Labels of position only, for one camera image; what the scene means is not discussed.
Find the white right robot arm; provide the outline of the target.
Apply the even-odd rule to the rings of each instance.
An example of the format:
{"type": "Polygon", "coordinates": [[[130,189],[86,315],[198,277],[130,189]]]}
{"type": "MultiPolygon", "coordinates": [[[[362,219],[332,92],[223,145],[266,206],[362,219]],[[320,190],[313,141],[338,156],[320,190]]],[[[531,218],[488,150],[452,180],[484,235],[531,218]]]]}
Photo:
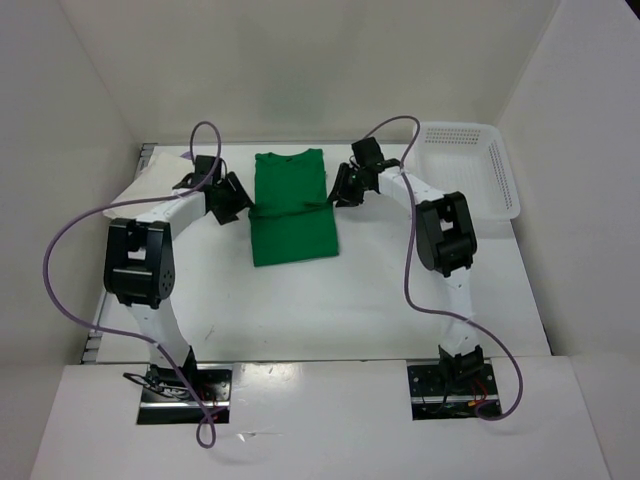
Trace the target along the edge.
{"type": "Polygon", "coordinates": [[[397,159],[386,159],[373,137],[351,145],[354,159],[339,166],[329,202],[356,207],[365,193],[391,198],[411,214],[410,254],[441,282],[447,305],[432,309],[446,316],[438,346],[439,382],[450,393],[468,387],[482,368],[483,350],[471,319],[470,269],[477,239],[466,197],[445,193],[403,169],[397,159]]]}

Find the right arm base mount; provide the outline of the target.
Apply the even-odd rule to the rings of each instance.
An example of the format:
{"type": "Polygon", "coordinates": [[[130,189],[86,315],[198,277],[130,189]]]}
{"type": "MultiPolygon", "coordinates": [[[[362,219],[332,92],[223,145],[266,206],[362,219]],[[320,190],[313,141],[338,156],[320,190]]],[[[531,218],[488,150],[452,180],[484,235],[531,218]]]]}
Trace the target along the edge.
{"type": "Polygon", "coordinates": [[[502,414],[494,370],[486,361],[481,371],[454,386],[446,386],[435,360],[408,362],[407,377],[414,421],[495,418],[502,414]]]}

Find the white t shirt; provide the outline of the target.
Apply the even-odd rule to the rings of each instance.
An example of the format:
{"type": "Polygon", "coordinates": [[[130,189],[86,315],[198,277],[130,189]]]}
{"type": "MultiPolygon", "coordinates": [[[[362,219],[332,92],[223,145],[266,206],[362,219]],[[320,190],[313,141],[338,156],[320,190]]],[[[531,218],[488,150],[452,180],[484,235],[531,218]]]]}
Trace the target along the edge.
{"type": "MultiPolygon", "coordinates": [[[[193,164],[186,158],[168,153],[152,154],[148,165],[114,202],[171,196],[173,186],[192,172],[193,164]]],[[[103,215],[109,219],[118,217],[135,218],[159,204],[160,201],[155,201],[145,204],[110,207],[103,212],[103,215]]]]}

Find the green t shirt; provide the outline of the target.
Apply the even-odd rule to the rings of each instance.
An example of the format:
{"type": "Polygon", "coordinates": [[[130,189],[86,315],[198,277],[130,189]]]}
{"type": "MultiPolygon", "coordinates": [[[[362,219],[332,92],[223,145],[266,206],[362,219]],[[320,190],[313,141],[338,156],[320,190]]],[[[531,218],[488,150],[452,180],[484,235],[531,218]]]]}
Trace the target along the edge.
{"type": "Polygon", "coordinates": [[[335,257],[339,240],[328,201],[323,151],[255,155],[255,203],[249,211],[256,267],[335,257]]]}

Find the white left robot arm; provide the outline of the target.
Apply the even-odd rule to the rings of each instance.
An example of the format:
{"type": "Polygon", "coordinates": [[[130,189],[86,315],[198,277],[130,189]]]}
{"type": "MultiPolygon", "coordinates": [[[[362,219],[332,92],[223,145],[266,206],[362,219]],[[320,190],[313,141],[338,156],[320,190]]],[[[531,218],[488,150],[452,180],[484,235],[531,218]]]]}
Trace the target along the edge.
{"type": "Polygon", "coordinates": [[[173,241],[211,213],[219,224],[239,219],[253,202],[223,159],[196,157],[194,171],[175,185],[169,200],[134,217],[117,217],[108,229],[104,285],[152,340],[150,366],[125,377],[171,399],[190,399],[200,385],[193,348],[180,331],[170,296],[176,283],[173,241]]]}

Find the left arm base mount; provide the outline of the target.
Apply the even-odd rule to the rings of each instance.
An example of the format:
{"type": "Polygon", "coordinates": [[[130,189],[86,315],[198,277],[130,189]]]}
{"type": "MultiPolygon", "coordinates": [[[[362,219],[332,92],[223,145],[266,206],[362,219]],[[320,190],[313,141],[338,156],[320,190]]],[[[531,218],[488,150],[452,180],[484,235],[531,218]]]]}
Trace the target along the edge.
{"type": "MultiPolygon", "coordinates": [[[[231,364],[201,363],[193,372],[191,384],[216,424],[229,422],[232,376],[231,364]]],[[[145,374],[124,373],[123,377],[142,388],[138,425],[197,425],[204,418],[172,369],[149,367],[145,374]]]]}

